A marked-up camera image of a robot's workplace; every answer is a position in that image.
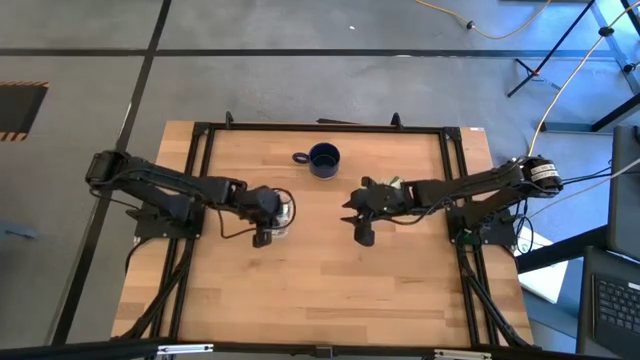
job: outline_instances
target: black cable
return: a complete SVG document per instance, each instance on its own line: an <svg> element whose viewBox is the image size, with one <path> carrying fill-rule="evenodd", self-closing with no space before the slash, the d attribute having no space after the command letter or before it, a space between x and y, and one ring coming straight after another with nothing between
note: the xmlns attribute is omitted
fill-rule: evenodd
<svg viewBox="0 0 640 360"><path fill-rule="evenodd" d="M601 174L601 173L603 173L603 172L605 172L607 170L611 170L611 166L608 166L608 167L606 167L606 168L604 168L604 169L602 169L600 171L596 171L591 175L576 176L576 177L573 177L573 178L564 179L564 181L572 181L572 180L581 179L581 178L584 178L584 177L596 176L596 175L599 175L599 174Z"/></svg>
<svg viewBox="0 0 640 360"><path fill-rule="evenodd" d="M144 313L136 320L131 329L120 336L121 338L139 339L143 335L145 329L151 323L151 320L161 310L162 304L166 302L175 285L178 283L180 278L184 276L185 272L188 271L191 266L192 255L193 249L185 248L182 252L180 262L176 265L176 268L167 279L164 287L161 287L158 290L158 294L153 301L151 301L151 304L149 304Z"/></svg>
<svg viewBox="0 0 640 360"><path fill-rule="evenodd" d="M468 250L465 248L465 246L464 246L464 245L460 246L459 238L460 238L460 235L462 235L462 233L463 233L463 232L464 232L464 230L460 230L460 231L458 231L458 233L457 233L457 234L456 234L456 236L454 237L454 240L455 240L455 244L456 244L456 246L457 246L457 247L458 247L462 252L464 252L465 254L475 254L475 253L480 252L481 247L482 247L482 244L478 244L478 247L477 247L476 249L471 250L471 251L468 251Z"/></svg>
<svg viewBox="0 0 640 360"><path fill-rule="evenodd" d="M461 265L464 269L463 276L467 279L469 285L472 287L473 292L478 297L480 302L482 303L482 307L487 311L490 318L495 322L496 326L502 336L507 341L509 346L528 346L527 342L524 341L518 333L513 329L511 325L504 318L500 309L496 306L496 304L491 299L491 296L487 294L482 284L478 280L475 272L471 269L471 265L469 264L469 260L466 256L462 256Z"/></svg>
<svg viewBox="0 0 640 360"><path fill-rule="evenodd" d="M431 213L431 211L433 211L433 209L435 209L436 206L440 205L444 200L446 200L449 197L449 195L451 195L451 193L449 193L449 194L443 196L442 198L440 198L440 200L436 201L435 204L433 204L430 208L428 208L425 212L420 214L420 216L418 216L414 220L404 222L404 221L395 220L395 219L390 218L390 217L389 218L382 218L380 220L385 220L385 221L394 223L396 225L415 225L415 224L419 223L420 220L424 219L425 216L429 215L429 213Z"/></svg>
<svg viewBox="0 0 640 360"><path fill-rule="evenodd" d="M293 198L293 195L291 194L291 192L289 190L286 189L282 189L282 188L273 188L273 191L280 191L283 192L285 194L287 194L287 196L289 196L289 199L291 199L291 204L293 205L293 214L291 215L291 219L289 220L289 222L285 225L282 226L278 226L278 227L274 227L274 228L268 228L265 230L282 230L284 228L289 227L291 224L293 224L293 221L296 218L296 200ZM255 231L257 228L256 227L252 227L252 228L247 228L241 231L238 231L237 233L233 233L231 235L225 235L224 234L224 220L222 219L222 212L220 210L217 210L218 212L218 219L220 219L220 237L223 239L231 239L234 238L236 236L242 235L244 233L248 233L250 231Z"/></svg>
<svg viewBox="0 0 640 360"><path fill-rule="evenodd" d="M133 253L136 252L136 250L138 250L138 248L144 244L147 243L147 241L149 241L150 238L142 238L140 239L140 241L131 248L131 250L129 250L129 253L127 254L127 260L125 260L124 262L124 273L126 274L127 271L129 271L129 262L131 261L131 257L133 256Z"/></svg>
<svg viewBox="0 0 640 360"><path fill-rule="evenodd" d="M626 171L620 175L638 175L640 174L640 171ZM601 174L601 175L593 175L593 176L585 176L579 179L575 179L575 180L570 180L570 181L563 181L562 185L569 185L569 184L575 184L577 182L581 182L581 181L586 181L586 180L592 180L592 179L597 179L597 178L603 178L603 177L607 177L607 176L611 176L613 174Z"/></svg>
<svg viewBox="0 0 640 360"><path fill-rule="evenodd" d="M516 225L516 236L517 236L517 238L520 239L520 232L524 228L524 223L525 222L527 222L529 224L529 227L531 228L531 239L529 240L530 241L529 249L527 249L526 252L524 252L524 251L522 251L520 249L520 247L518 246L519 241L518 241L518 239L516 239L516 248L518 249L518 251L520 251L520 253L526 254L529 251L531 251L531 249L533 248L533 244L534 244L534 241L533 241L533 236L534 236L533 223L531 222L531 219L529 219L527 217L527 212L529 211L529 200L528 199L524 200L524 207L522 209L522 215L519 214L519 210L520 210L520 203L518 203L518 206L516 207L516 215L515 215L516 219L518 219L518 217L520 216L520 218L518 220L518 224Z"/></svg>
<svg viewBox="0 0 640 360"><path fill-rule="evenodd" d="M120 201L120 200L116 200L116 199L112 199L112 198L110 198L110 197L106 197L106 196L103 196L103 195L100 195L100 194L96 194L94 191L96 191L96 190L94 190L94 189L89 189L89 194L91 194L91 195L93 195L93 196L97 197L98 199L105 199L105 200L109 200L109 201L112 201L112 202L114 202L114 203L116 203L116 204L120 204L120 205L128 206L128 207L130 207L130 208L132 208L132 209L135 209L135 210L140 210L140 208L139 208L139 207L137 207L137 206L135 206L135 205L131 205L131 204L127 203L127 202Z"/></svg>
<svg viewBox="0 0 640 360"><path fill-rule="evenodd" d="M129 170L125 170L125 171L123 171L121 173L116 174L114 177L112 177L111 179L109 179L107 181L95 181L95 182L92 182L91 185L102 185L102 186L111 185L116 180L124 177L127 174L131 174L131 173L134 173L134 172L146 172L146 173L150 173L150 174L153 174L153 175L156 175L156 176L165 177L167 179L171 179L171 180L183 183L183 184L195 189L200 194L200 196L205 197L204 194L202 193L202 191L200 190L200 188L197 185L194 185L194 184L192 184L192 183L190 183L190 182L188 182L188 181L186 181L184 179L181 179L179 177L171 176L171 175L168 175L168 174L164 174L162 172L159 172L159 171L156 171L156 170L153 170L153 169L129 169Z"/></svg>
<svg viewBox="0 0 640 360"><path fill-rule="evenodd" d="M216 209L216 211L218 212L218 219L220 219L220 237L223 239L231 239L234 238L238 235L242 235L244 233L248 233L249 231L255 231L256 228L252 227L252 228L248 228L248 229L244 229L241 231L238 231L237 233L231 234L231 235L225 235L224 234L224 221L222 220L222 212L218 209Z"/></svg>
<svg viewBox="0 0 640 360"><path fill-rule="evenodd" d="M547 194L557 194L557 191L549 191L549 190L545 190L543 188L541 188L540 186L538 186L536 183L531 182L531 181L523 181L523 184L527 184L530 186L533 186L534 188L536 188L538 191L543 192L543 193L547 193Z"/></svg>

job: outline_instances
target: tripod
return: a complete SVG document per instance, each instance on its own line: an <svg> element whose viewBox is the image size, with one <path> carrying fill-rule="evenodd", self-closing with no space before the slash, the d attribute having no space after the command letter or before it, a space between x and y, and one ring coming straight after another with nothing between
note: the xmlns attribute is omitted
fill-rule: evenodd
<svg viewBox="0 0 640 360"><path fill-rule="evenodd" d="M518 92L518 90L520 90L529 81L544 82L546 84L551 85L554 89L560 90L560 86L558 86L558 85L554 84L553 82L551 82L551 81L543 78L542 76L540 76L540 70L542 70L542 67L547 63L547 61L549 61L549 59L551 58L551 56L553 56L553 54L556 52L556 50L558 50L558 48L560 47L560 45L562 45L562 42L564 42L564 40L567 38L567 36L569 36L569 34L571 33L571 30L573 30L573 28L576 27L578 22L580 22L580 20L584 17L584 15L587 13L587 11L589 11L589 9L591 8L591 6L593 5L594 2L595 2L595 0L589 1L587 6L585 6L585 8L580 13L580 15L578 15L576 20L573 22L573 24L571 24L571 26L569 26L567 31L565 31L565 33L562 35L560 40L556 43L556 45L553 47L553 49L551 49L551 51L547 54L547 56L544 58L544 60L542 60L540 65L538 65L538 67L535 70L533 70L529 66L527 66L527 64L522 62L522 60L516 59L516 62L520 66L524 67L527 70L527 77L524 80L522 80L522 82L520 84L518 84L518 86L516 86L513 90L511 90L507 94L507 97L513 96L515 93Z"/></svg>

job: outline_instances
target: gray floor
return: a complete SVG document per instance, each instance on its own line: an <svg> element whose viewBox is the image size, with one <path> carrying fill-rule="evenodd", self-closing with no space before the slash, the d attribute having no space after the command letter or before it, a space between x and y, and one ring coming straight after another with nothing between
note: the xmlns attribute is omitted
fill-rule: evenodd
<svg viewBox="0 0 640 360"><path fill-rule="evenodd" d="M491 33L509 31L540 6L434 2L464 13ZM0 47L146 47L160 3L0 0ZM615 0L598 3L607 18L621 10ZM411 0L182 0L174 1L160 47L549 49L582 7L552 4L521 34L496 42ZM562 48L588 49L598 28L588 14ZM617 34L635 59L637 35L627 19ZM539 60L526 62L535 66ZM562 83L577 60L553 60L543 75ZM0 243L2 348L46 342L94 204L84 173L94 152L114 144L140 65L140 58L0 57L0 81L51 82L27 141L0 142L0 218L40 233L37 240ZM530 83L507 99L504 94L524 75L510 59L156 59L129 151L153 159L166 121L220 121L226 110L237 121L326 117L369 124L388 123L397 111L406 124L486 128L499 163L526 151L555 94L544 84ZM630 96L615 62L590 61L549 120L593 122ZM542 134L536 153L553 159L564 177L582 175L607 166L611 137ZM607 198L608 187L602 186L551 208L534 218L535 230L558 241L604 224ZM544 203L532 201L532 210ZM71 341L109 336L133 227L122 207L111 207Z"/></svg>

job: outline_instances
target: wooden table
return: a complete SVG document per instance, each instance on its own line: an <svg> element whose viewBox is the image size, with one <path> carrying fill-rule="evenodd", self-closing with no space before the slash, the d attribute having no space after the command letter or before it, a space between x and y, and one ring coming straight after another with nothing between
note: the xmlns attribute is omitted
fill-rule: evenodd
<svg viewBox="0 0 640 360"><path fill-rule="evenodd" d="M192 128L193 122L167 123L156 163L183 171ZM490 168L484 130L461 131L469 173ZM342 154L338 176L330 181L315 179L307 167L291 160L292 153L322 141L335 144ZM194 175L201 159L200 154ZM452 163L457 169L455 159ZM353 227L339 220L354 213L341 205L364 175L377 180L444 179L437 136L216 131L209 175L242 179L249 187L286 188L295 196L298 213L285 238L254 249L251 233L222 239L216 213L207 210L189 274L181 340L470 345L460 274L443 211L414 226L375 223L376 245L371 248L357 244ZM226 233L249 226L231 214L224 222ZM128 330L156 295L166 249L166 240L153 240L133 256L113 335ZM513 259L500 247L485 246L484 254L494 301L531 342ZM486 342L477 298L475 304L481 340ZM168 332L172 307L170 300L161 334Z"/></svg>

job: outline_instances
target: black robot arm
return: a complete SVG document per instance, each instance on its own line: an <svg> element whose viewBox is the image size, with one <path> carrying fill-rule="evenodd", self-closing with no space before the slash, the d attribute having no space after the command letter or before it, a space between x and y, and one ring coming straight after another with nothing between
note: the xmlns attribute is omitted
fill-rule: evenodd
<svg viewBox="0 0 640 360"><path fill-rule="evenodd" d="M281 226L282 201L275 190L260 186L248 190L247 183L226 177L195 177L152 164L126 152L103 151L93 157L85 178L92 191L121 190L151 205L151 216L188 227L202 207L232 212L256 225L254 246L271 243L270 230ZM162 189L177 194L169 194ZM149 211L128 210L135 219Z"/></svg>
<svg viewBox="0 0 640 360"><path fill-rule="evenodd" d="M405 181L396 187L377 184L364 177L362 186L364 188L353 191L350 200L343 205L356 210L357 214L342 220L355 226L354 239L364 246L372 246L375 242L371 229L373 221L411 225L451 206L456 200L496 191L483 201L468 201L460 207L452 207L459 227L477 231L493 216L523 199L550 198L562 190L555 165L541 157L515 159L499 168L450 181ZM419 217L406 223L394 219L405 215Z"/></svg>

